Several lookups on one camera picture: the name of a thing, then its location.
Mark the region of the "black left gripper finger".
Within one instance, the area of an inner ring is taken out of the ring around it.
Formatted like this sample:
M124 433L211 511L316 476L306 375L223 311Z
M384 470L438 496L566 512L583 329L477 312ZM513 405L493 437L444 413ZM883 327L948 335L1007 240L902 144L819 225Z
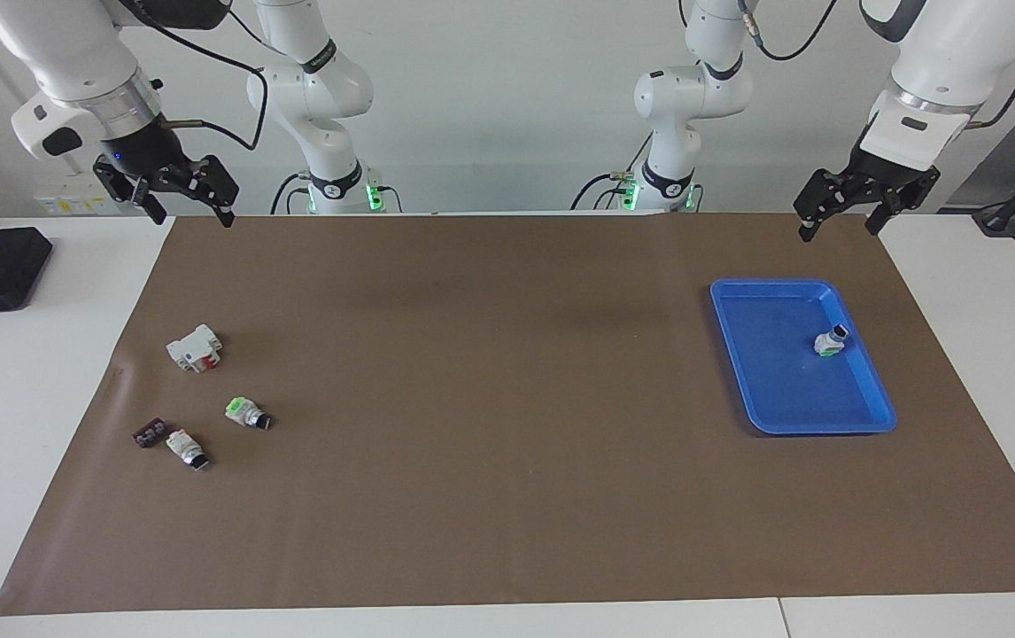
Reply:
M910 207L916 184L903 187L888 187L880 184L869 187L865 196L869 203L875 203L872 212L865 219L865 230L877 236L888 221Z
M794 200L794 210L800 219L799 238L804 243L811 242L827 219L853 206L853 198L858 197L863 185L863 178L817 169Z

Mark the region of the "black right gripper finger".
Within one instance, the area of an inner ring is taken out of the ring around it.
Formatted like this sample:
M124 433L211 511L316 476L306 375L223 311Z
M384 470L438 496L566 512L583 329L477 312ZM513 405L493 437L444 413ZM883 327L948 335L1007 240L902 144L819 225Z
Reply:
M216 156L206 156L199 161L189 161L179 171L178 193L211 207L224 229L231 229L236 215L233 213L240 187L235 179Z
M97 157L93 173L116 203L131 205L143 211L155 225L165 222L165 208L152 193L146 178L132 178L122 173L107 157Z

